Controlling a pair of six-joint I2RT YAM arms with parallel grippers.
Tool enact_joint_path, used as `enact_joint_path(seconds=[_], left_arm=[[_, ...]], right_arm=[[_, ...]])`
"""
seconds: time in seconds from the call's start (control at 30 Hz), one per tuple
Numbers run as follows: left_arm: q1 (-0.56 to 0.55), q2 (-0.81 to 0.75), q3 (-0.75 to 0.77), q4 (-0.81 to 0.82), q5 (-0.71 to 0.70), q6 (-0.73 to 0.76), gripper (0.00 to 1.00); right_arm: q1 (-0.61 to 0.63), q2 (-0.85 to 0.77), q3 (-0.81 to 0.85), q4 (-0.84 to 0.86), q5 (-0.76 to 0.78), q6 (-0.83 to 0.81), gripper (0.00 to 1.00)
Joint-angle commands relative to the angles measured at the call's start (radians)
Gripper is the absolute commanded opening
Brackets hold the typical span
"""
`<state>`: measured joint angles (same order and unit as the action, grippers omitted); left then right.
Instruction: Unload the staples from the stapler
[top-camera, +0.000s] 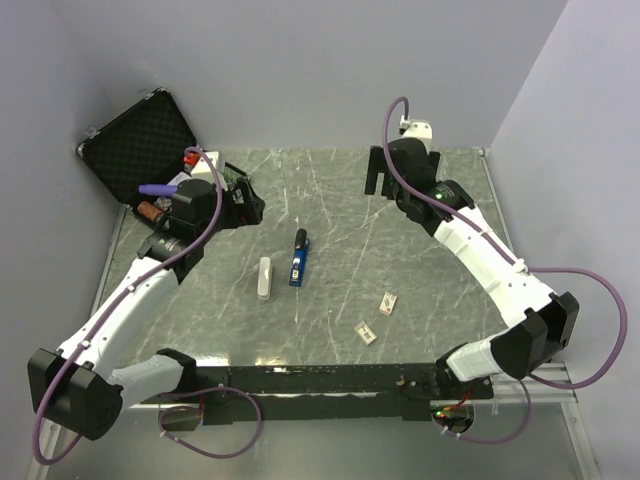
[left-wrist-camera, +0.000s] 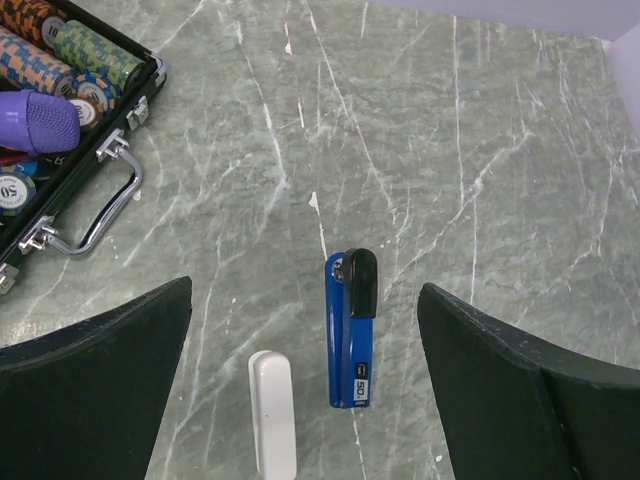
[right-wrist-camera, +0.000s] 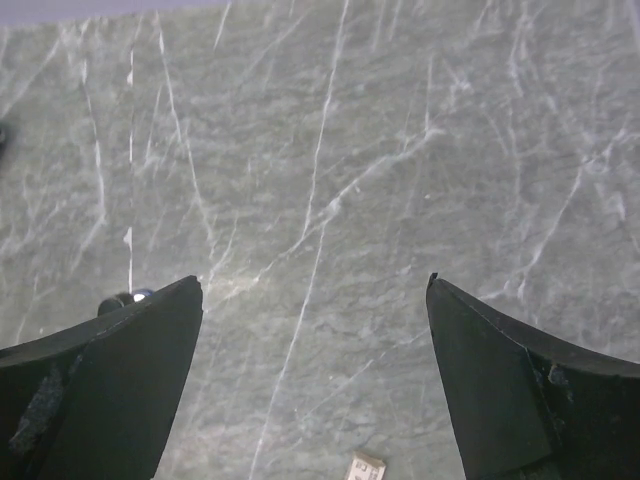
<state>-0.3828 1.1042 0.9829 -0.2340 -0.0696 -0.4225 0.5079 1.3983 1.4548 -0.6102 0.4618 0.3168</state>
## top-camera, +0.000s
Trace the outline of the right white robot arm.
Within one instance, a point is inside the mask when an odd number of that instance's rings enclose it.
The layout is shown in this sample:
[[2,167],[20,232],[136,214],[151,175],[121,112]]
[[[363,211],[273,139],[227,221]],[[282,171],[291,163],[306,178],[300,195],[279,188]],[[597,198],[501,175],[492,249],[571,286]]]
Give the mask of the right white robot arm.
[[438,390],[457,398],[473,380],[505,373],[522,379],[569,343],[579,303],[556,294],[531,274],[486,222],[472,197],[455,181],[436,177],[440,155],[417,139],[399,139],[387,150],[373,146],[364,192],[380,193],[471,273],[497,307],[505,327],[462,344],[438,361]]

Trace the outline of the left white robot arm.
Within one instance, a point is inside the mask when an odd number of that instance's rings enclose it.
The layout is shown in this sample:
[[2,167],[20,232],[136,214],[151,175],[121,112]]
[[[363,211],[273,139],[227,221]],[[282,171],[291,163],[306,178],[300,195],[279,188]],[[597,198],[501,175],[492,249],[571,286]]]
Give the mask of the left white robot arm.
[[27,364],[38,419],[97,440],[120,412],[160,394],[183,402],[196,392],[194,358],[174,349],[126,368],[117,362],[155,308],[168,299],[204,257],[221,229],[261,223],[265,203],[247,177],[222,190],[188,179],[173,191],[171,208],[137,251],[125,278],[98,311],[57,350],[37,350]]

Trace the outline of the white stapler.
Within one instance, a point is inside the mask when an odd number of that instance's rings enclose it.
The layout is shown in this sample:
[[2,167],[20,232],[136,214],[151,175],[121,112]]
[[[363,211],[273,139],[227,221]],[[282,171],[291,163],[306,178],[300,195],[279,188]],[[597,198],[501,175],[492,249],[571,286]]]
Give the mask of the white stapler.
[[260,300],[268,300],[272,286],[272,261],[270,257],[261,257],[258,267],[257,296]]

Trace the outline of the blue stapler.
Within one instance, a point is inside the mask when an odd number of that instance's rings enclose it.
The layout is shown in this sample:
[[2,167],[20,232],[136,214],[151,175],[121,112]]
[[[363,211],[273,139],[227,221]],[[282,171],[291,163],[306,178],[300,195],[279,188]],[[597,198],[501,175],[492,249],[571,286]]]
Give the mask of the blue stapler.
[[300,287],[303,282],[304,269],[309,252],[310,240],[307,230],[300,228],[296,232],[292,264],[289,274],[289,285]]

